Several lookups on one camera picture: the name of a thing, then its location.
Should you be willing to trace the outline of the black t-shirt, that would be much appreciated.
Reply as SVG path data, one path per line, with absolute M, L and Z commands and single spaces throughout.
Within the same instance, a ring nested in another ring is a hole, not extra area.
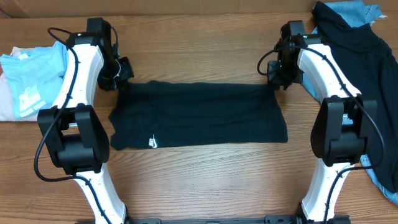
M 269 85 L 131 83 L 119 91 L 109 120 L 116 150 L 288 141 Z

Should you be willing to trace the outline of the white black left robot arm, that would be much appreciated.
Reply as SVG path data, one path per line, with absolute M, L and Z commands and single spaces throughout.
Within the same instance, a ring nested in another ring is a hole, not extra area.
M 62 89 L 37 121 L 43 135 L 34 171 L 45 182 L 74 180 L 83 191 L 95 223 L 129 223 L 128 210 L 111 180 L 109 140 L 93 108 L 95 91 L 124 88 L 134 76 L 120 57 L 116 29 L 101 17 L 89 18 L 86 31 L 71 32 L 63 44 L 68 67 Z

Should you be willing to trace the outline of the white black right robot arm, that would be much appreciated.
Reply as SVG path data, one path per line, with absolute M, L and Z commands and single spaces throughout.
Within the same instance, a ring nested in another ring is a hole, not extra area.
M 321 107 L 310 135 L 317 157 L 309 190 L 295 215 L 268 215 L 265 223 L 350 223 L 335 215 L 335 205 L 349 172 L 378 132 L 374 122 L 377 103 L 365 100 L 335 62 L 329 46 L 318 34 L 306 34 L 302 21 L 289 21 L 280 29 L 273 51 L 277 60 L 267 64 L 267 82 L 287 89 L 307 76 Z

